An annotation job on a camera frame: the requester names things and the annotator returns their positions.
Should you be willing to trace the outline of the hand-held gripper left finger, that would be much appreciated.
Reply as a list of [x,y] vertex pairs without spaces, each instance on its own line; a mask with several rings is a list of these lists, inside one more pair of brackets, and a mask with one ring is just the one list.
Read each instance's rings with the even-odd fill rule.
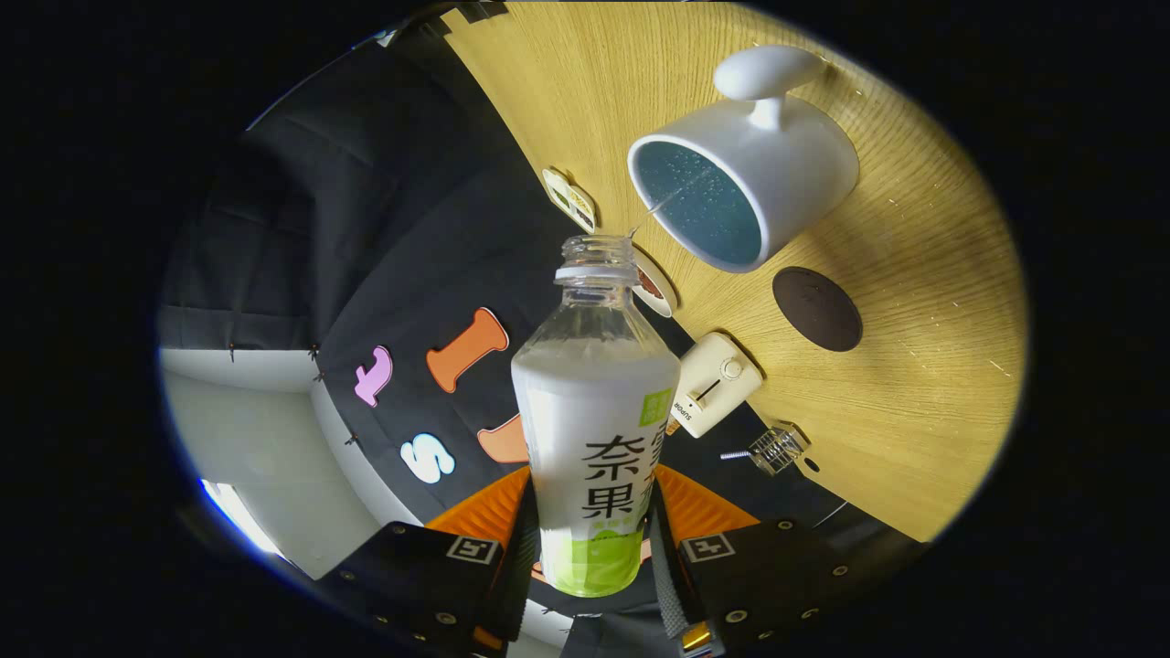
[[319,580],[326,602],[401,654],[505,654],[538,553],[530,469],[431,521],[388,522]]

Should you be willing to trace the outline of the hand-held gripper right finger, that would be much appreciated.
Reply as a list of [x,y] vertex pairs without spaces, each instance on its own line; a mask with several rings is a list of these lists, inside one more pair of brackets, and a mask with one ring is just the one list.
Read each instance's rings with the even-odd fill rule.
[[890,528],[758,520],[665,466],[649,512],[662,625],[681,657],[734,657],[782,640],[924,551]]

